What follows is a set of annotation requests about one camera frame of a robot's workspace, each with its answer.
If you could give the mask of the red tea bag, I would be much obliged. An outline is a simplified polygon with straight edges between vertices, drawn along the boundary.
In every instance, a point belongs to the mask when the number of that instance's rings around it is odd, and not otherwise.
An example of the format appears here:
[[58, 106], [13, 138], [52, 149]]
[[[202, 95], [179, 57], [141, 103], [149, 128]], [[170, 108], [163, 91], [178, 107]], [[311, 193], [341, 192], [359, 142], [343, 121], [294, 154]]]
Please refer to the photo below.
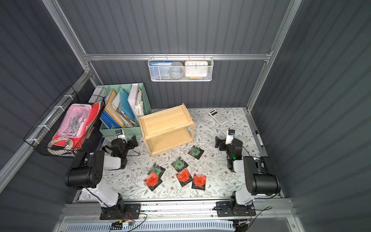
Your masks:
[[205, 190], [207, 177], [204, 175], [194, 174], [192, 181], [192, 189]]
[[176, 174], [176, 177], [177, 177], [181, 187], [184, 187], [185, 185], [187, 185], [188, 183], [191, 183], [193, 181], [193, 178], [192, 178], [192, 176], [189, 173], [189, 170], [187, 168], [178, 172]]
[[144, 179], [144, 183], [151, 191], [154, 191], [162, 183], [162, 180], [159, 178], [156, 172], [152, 172], [147, 178]]

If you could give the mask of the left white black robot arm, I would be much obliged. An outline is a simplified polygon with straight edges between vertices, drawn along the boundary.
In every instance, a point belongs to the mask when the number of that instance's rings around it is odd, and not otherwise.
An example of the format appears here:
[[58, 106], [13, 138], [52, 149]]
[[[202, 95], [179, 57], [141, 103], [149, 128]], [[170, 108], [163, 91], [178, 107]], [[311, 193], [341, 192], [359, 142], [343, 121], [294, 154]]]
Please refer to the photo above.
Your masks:
[[140, 204], [126, 205], [123, 197], [103, 179], [103, 171], [122, 170], [127, 166], [128, 151], [138, 146], [136, 136], [122, 139], [117, 134], [106, 151], [80, 152], [75, 156], [65, 184], [95, 197], [101, 206], [101, 220], [134, 220], [139, 218]]

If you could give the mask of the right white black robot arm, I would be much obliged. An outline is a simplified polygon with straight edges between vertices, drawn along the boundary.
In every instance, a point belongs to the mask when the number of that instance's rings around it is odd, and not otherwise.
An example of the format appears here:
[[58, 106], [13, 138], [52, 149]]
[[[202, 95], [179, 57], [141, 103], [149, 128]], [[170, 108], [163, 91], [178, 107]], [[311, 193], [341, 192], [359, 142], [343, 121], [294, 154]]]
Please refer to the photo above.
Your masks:
[[219, 217], [253, 216], [254, 200], [270, 199], [280, 193], [281, 186], [270, 158], [243, 156], [243, 142], [235, 138], [235, 130], [229, 129], [225, 139], [215, 137], [214, 146], [226, 152], [228, 169], [242, 174], [245, 182], [228, 202], [216, 203], [214, 210]]

